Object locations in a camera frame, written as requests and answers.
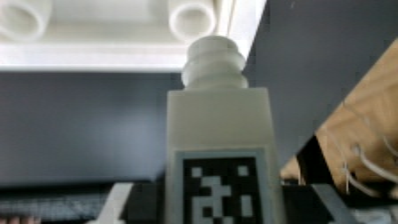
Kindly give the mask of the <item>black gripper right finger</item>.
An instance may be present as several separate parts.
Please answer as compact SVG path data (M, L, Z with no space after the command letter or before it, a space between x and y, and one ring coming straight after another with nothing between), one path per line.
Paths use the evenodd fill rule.
M359 224L327 184L284 186L283 193L288 224Z

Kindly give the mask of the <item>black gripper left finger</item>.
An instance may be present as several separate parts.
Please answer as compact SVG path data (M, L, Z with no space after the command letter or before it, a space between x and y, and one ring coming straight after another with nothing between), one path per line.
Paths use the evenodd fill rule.
M85 224L158 224L156 183L116 183L100 215Z

